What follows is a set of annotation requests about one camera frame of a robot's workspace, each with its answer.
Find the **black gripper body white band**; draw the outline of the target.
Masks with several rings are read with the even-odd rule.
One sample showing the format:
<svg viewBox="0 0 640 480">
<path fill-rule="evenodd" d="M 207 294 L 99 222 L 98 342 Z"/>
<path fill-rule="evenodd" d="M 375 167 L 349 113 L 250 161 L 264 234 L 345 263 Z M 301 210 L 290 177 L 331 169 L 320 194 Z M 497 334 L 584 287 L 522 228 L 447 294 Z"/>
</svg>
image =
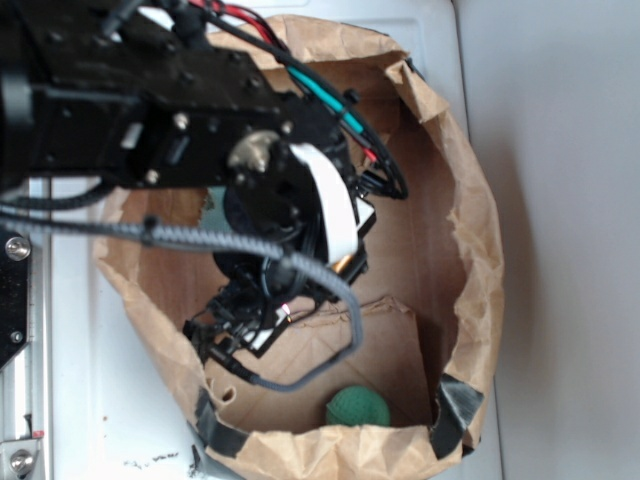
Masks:
<svg viewBox="0 0 640 480">
<path fill-rule="evenodd" d="M 200 226 L 256 237 L 284 252 L 297 252 L 352 284 L 367 269 L 364 238 L 376 223 L 375 207 L 358 192 L 355 169 L 310 143 L 273 142 L 236 148 L 228 159 L 236 180 L 212 188 L 218 213 L 204 214 Z M 188 319 L 183 334 L 202 362 L 213 360 L 243 373 L 236 354 L 261 358 L 293 323 L 297 299 L 319 309 L 339 300 L 334 289 L 275 258 L 248 250 L 213 255 L 227 282 Z"/>
</svg>

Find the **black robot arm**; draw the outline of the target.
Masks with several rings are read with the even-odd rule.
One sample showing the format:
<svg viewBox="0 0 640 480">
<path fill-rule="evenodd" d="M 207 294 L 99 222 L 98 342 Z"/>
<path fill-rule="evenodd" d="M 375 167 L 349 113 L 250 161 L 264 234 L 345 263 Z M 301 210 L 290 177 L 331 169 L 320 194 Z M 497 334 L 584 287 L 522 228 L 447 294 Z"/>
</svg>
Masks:
<svg viewBox="0 0 640 480">
<path fill-rule="evenodd" d="M 183 333 L 201 360 L 250 383 L 290 301 L 345 301 L 367 268 L 370 194 L 394 193 L 371 128 L 252 12 L 219 1 L 5 1 L 1 5 L 1 231 L 108 236 L 208 251 L 228 282 Z M 215 227 L 53 221 L 116 189 L 207 188 Z"/>
</svg>

